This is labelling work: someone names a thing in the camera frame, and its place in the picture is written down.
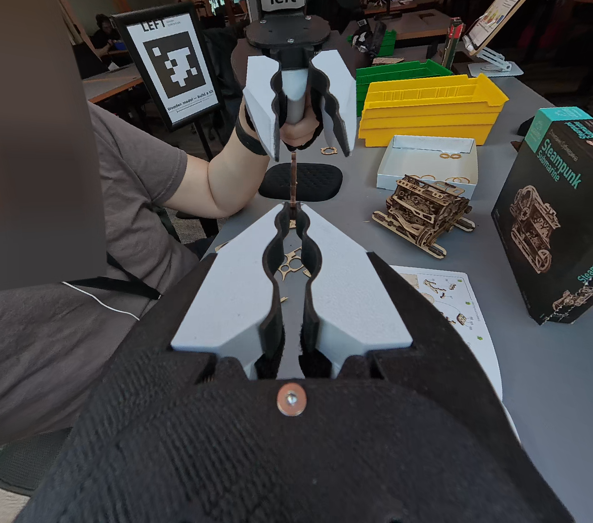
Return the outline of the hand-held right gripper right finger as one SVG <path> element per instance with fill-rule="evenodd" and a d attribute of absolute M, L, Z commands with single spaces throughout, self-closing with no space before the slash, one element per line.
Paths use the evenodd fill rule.
<path fill-rule="evenodd" d="M 296 231 L 305 287 L 299 363 L 307 378 L 335 378 L 350 356 L 408 348 L 412 337 L 367 251 L 305 204 Z"/>

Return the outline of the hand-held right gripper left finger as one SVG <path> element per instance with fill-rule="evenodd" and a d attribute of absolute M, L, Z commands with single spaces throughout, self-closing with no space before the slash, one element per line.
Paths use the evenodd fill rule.
<path fill-rule="evenodd" d="M 284 325 L 275 274 L 284 263 L 291 207 L 278 204 L 216 254 L 177 333 L 174 350 L 239 361 L 249 379 L 275 379 Z"/>

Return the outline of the person's left forearm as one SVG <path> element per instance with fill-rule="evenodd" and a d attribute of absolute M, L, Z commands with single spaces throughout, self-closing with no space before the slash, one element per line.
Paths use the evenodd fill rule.
<path fill-rule="evenodd" d="M 233 132 L 223 150 L 208 164 L 208 188 L 214 204 L 211 218 L 229 217 L 244 208 L 260 187 L 269 156 L 250 124 L 241 102 Z"/>

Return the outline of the assembled wooden model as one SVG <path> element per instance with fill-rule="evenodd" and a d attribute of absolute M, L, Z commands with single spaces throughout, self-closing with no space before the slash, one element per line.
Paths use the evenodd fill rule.
<path fill-rule="evenodd" d="M 447 251 L 437 244 L 439 236 L 457 227 L 472 232 L 476 224 L 466 218 L 469 199 L 459 184 L 429 183 L 417 176 L 397 180 L 394 193 L 386 200 L 386 212 L 375 211 L 372 219 L 437 259 Z"/>

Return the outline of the black model kit box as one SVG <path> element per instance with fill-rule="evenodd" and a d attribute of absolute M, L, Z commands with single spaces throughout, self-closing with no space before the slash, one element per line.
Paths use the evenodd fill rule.
<path fill-rule="evenodd" d="M 592 307 L 591 115 L 538 110 L 492 217 L 538 324 L 572 324 Z"/>

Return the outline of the person's left hand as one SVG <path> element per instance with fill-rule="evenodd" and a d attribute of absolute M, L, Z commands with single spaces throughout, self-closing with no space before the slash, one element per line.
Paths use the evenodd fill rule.
<path fill-rule="evenodd" d="M 322 124 L 313 108 L 307 105 L 302 119 L 296 124 L 285 122 L 280 128 L 279 134 L 287 149 L 294 151 L 308 148 L 321 132 Z"/>

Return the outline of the green plastic bin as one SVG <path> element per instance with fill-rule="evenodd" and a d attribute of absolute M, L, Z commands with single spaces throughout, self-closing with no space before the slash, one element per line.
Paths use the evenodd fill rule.
<path fill-rule="evenodd" d="M 372 30 L 365 30 L 355 35 L 350 35 L 347 40 L 353 47 L 357 48 L 362 53 L 368 53 L 374 56 L 391 56 L 394 52 L 394 47 L 397 39 L 396 30 L 386 30 L 382 36 L 380 45 L 377 45 L 375 33 Z"/>
<path fill-rule="evenodd" d="M 426 60 L 376 65 L 356 70 L 356 115 L 361 116 L 369 85 L 372 82 L 390 82 L 415 78 L 431 78 L 453 75 L 450 69 L 435 61 Z"/>

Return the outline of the flat wooden plate part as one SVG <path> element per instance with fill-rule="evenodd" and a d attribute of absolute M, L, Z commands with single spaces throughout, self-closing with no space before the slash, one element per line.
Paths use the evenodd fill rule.
<path fill-rule="evenodd" d="M 302 273 L 310 278 L 310 271 L 304 266 L 301 258 L 302 247 L 299 246 L 288 253 L 285 253 L 283 263 L 278 267 L 278 272 L 281 274 L 282 281 L 286 280 L 287 275 L 293 273 Z"/>

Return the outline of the yellow plastic bin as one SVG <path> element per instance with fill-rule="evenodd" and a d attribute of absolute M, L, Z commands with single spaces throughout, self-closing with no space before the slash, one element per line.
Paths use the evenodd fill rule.
<path fill-rule="evenodd" d="M 508 100 L 484 74 L 372 82 L 362 118 L 434 115 L 437 109 L 442 112 L 500 112 Z"/>
<path fill-rule="evenodd" d="M 441 128 L 441 127 L 474 127 L 493 126 L 500 111 L 470 113 L 440 113 L 437 115 L 393 115 L 380 118 L 363 116 L 360 128 L 369 129 L 407 129 L 407 128 Z"/>
<path fill-rule="evenodd" d="M 365 141 L 367 147 L 386 147 L 393 143 L 395 137 L 402 137 L 403 141 L 419 142 L 425 140 L 470 139 L 476 145 L 483 145 L 492 130 L 493 123 L 470 125 L 441 125 L 435 127 L 409 128 L 363 128 L 359 129 L 359 138 Z"/>

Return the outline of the framed marker sign on stand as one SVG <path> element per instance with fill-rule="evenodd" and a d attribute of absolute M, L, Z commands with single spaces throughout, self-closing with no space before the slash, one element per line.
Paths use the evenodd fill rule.
<path fill-rule="evenodd" d="M 111 18 L 167 128 L 194 126 L 212 160 L 201 118 L 220 111 L 224 99 L 193 3 Z"/>

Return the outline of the black padded wrist rest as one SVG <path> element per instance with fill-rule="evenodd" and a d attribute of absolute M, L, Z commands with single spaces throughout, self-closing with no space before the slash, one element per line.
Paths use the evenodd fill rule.
<path fill-rule="evenodd" d="M 297 202 L 326 201 L 339 192 L 343 182 L 342 171 L 330 164 L 298 163 L 296 182 Z M 291 199 L 291 164 L 271 166 L 264 176 L 259 194 L 265 198 L 289 201 Z"/>

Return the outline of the grey background table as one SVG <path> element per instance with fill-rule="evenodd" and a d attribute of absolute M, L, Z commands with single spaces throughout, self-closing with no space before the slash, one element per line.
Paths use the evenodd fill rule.
<path fill-rule="evenodd" d="M 431 9 L 403 12 L 399 18 L 382 19 L 382 22 L 386 24 L 387 30 L 396 31 L 394 48 L 399 49 L 427 46 L 434 42 L 444 43 L 451 18 L 438 10 Z"/>
<path fill-rule="evenodd" d="M 134 64 L 107 71 L 83 79 L 86 99 L 97 104 L 132 87 L 143 83 L 139 70 Z"/>

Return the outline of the white cardboard tray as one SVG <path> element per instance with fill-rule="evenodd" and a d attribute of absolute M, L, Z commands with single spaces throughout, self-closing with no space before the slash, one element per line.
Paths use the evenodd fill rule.
<path fill-rule="evenodd" d="M 461 160 L 446 160 L 442 152 L 464 153 Z M 385 149 L 376 176 L 376 187 L 394 192 L 397 180 L 419 178 L 447 192 L 471 199 L 478 183 L 477 145 L 470 139 L 410 142 L 395 137 Z"/>

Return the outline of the tall narrow box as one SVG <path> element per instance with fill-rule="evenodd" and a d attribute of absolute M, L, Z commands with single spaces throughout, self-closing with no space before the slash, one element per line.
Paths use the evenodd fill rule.
<path fill-rule="evenodd" d="M 451 69 L 463 31 L 463 20 L 459 17 L 452 17 L 441 62 L 444 68 Z"/>

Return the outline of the document stand with white base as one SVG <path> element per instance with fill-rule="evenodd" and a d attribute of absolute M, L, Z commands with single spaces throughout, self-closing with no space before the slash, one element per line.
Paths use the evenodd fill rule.
<path fill-rule="evenodd" d="M 506 60 L 503 55 L 489 48 L 489 43 L 480 52 L 475 52 L 471 47 L 472 43 L 468 35 L 469 32 L 463 37 L 463 43 L 467 54 L 481 60 L 481 62 L 469 64 L 469 71 L 473 77 L 476 77 L 479 74 L 485 74 L 487 77 L 518 76 L 523 73 L 515 63 Z"/>

